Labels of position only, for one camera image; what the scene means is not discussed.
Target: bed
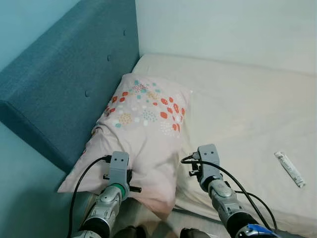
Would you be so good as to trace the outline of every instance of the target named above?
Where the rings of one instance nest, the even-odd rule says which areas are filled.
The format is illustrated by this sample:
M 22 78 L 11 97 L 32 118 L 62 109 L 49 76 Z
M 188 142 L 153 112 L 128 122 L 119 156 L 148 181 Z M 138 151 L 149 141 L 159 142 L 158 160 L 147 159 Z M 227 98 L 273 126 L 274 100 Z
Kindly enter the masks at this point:
M 273 209 L 280 229 L 316 237 L 312 76 L 172 56 L 138 60 L 134 1 L 82 0 L 0 72 L 0 120 L 68 173 L 124 74 L 166 78 L 193 90 L 180 156 L 214 143 L 221 165 Z M 281 149 L 304 188 L 274 158 Z M 177 173 L 176 207 L 218 219 L 187 172 Z
M 313 76 L 164 55 L 143 56 L 133 72 L 162 76 L 193 90 L 183 156 L 215 144 L 220 165 L 268 204 L 279 229 L 317 236 Z M 295 185 L 275 158 L 279 150 L 302 173 L 304 188 Z M 218 220 L 196 178 L 189 178 L 189 169 L 181 166 L 178 172 L 176 206 Z M 255 215 L 244 197 L 239 199 Z

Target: green ring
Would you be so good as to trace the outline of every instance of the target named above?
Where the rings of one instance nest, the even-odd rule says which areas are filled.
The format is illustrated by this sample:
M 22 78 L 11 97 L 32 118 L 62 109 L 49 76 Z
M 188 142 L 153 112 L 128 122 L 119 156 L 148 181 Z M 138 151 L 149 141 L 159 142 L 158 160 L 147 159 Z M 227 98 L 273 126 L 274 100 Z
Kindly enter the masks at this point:
M 111 184 L 111 186 L 114 186 L 114 187 L 119 188 L 119 189 L 121 190 L 122 197 L 125 196 L 125 189 L 124 189 L 124 187 L 123 187 L 122 185 L 120 185 L 120 184 L 118 184 L 118 183 L 113 183 L 113 184 Z

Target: teal wall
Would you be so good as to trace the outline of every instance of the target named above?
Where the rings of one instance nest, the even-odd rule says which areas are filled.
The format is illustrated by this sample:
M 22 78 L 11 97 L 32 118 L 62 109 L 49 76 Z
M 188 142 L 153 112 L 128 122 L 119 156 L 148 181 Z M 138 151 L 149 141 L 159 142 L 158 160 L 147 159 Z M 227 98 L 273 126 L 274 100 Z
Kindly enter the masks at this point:
M 78 0 L 1 0 L 0 70 Z M 66 237 L 71 194 L 56 190 L 66 176 L 0 122 L 0 237 Z M 87 194 L 78 196 L 78 226 Z

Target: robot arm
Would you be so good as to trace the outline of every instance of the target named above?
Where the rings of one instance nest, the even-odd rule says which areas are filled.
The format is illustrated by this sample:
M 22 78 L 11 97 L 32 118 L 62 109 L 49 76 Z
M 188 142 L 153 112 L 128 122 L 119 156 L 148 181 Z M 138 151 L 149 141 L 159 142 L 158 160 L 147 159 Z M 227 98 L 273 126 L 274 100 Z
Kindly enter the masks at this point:
M 130 191 L 141 192 L 141 188 L 129 185 L 132 173 L 127 170 L 128 162 L 127 153 L 113 153 L 109 175 L 104 175 L 104 179 L 109 180 L 109 186 L 96 198 L 95 205 L 73 238 L 109 238 L 121 202 Z
M 194 161 L 205 161 L 219 165 L 219 156 L 215 145 L 198 147 L 193 153 Z M 201 164 L 192 164 L 190 176 L 197 176 L 203 191 L 208 192 L 212 205 L 232 238 L 278 238 L 274 232 L 262 227 L 246 211 L 237 199 L 235 191 L 223 181 L 219 169 Z

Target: red dot pattern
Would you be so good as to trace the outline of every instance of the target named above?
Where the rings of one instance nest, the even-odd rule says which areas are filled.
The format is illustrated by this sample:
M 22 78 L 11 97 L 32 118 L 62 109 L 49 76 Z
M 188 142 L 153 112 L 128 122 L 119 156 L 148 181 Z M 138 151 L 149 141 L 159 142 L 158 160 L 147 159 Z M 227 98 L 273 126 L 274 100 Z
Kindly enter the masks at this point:
M 160 113 L 160 116 L 164 119 L 167 119 L 167 114 L 165 112 L 161 112 Z
M 168 104 L 168 101 L 167 101 L 165 98 L 162 98 L 160 101 L 161 101 L 164 105 L 167 105 L 167 104 Z
M 176 113 L 179 113 L 178 105 L 176 103 L 174 103 L 174 110 L 176 111 Z

